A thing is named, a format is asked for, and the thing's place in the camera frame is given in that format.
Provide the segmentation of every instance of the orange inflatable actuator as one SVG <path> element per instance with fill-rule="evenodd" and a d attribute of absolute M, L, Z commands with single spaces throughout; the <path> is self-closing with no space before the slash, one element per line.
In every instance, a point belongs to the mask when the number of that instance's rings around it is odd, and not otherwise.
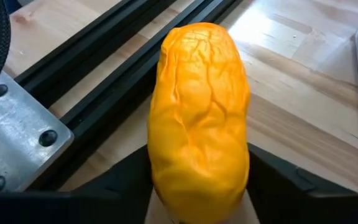
<path fill-rule="evenodd" d="M 156 191 L 191 224 L 217 223 L 239 205 L 249 172 L 246 71 L 226 29 L 198 23 L 162 44 L 148 122 Z"/>

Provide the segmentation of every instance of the black mount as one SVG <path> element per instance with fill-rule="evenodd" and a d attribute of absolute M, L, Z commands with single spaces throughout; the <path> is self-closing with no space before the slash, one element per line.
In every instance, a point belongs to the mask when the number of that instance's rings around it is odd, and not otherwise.
<path fill-rule="evenodd" d="M 358 194 L 254 145 L 247 189 L 261 224 L 358 223 Z M 147 146 L 72 192 L 0 193 L 0 223 L 144 223 L 153 189 Z"/>

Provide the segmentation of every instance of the black base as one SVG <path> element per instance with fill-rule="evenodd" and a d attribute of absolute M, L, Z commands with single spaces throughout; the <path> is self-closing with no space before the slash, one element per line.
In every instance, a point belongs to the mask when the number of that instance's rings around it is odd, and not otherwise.
<path fill-rule="evenodd" d="M 358 223 L 358 194 L 249 145 L 247 186 L 259 221 Z M 0 193 L 0 223 L 144 223 L 152 192 L 144 146 L 71 193 Z"/>

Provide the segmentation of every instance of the wooden table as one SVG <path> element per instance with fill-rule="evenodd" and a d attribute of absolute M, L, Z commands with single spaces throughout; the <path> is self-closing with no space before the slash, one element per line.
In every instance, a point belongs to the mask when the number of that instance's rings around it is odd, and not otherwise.
<path fill-rule="evenodd" d="M 14 77 L 119 0 L 36 0 L 11 16 L 6 70 Z M 58 117 L 192 0 L 178 0 L 50 110 Z M 247 69 L 252 144 L 358 192 L 358 0 L 244 0 L 222 23 Z M 145 101 L 62 187 L 73 189 L 147 142 Z M 150 223 L 170 223 L 153 197 Z M 233 223 L 256 222 L 247 199 Z"/>

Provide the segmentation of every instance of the black aluminum rail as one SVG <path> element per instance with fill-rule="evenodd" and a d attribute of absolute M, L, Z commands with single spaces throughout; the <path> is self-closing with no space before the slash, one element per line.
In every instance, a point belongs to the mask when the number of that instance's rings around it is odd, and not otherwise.
<path fill-rule="evenodd" d="M 150 95 L 155 85 L 160 46 L 170 30 L 195 22 L 219 23 L 240 2 L 195 0 L 86 95 L 61 119 L 74 132 L 73 144 L 30 189 L 59 188 Z"/>
<path fill-rule="evenodd" d="M 125 44 L 175 0 L 122 0 L 15 80 L 45 107 Z"/>

